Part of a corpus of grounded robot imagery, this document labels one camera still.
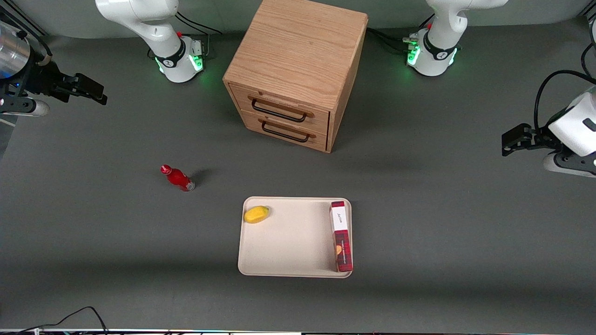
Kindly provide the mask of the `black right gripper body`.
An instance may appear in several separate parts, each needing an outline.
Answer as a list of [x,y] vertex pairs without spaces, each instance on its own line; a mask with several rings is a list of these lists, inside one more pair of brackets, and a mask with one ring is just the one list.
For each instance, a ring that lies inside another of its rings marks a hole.
[[80,94],[73,84],[74,80],[75,77],[63,74],[54,62],[42,67],[34,64],[26,80],[26,91],[56,99],[79,97]]

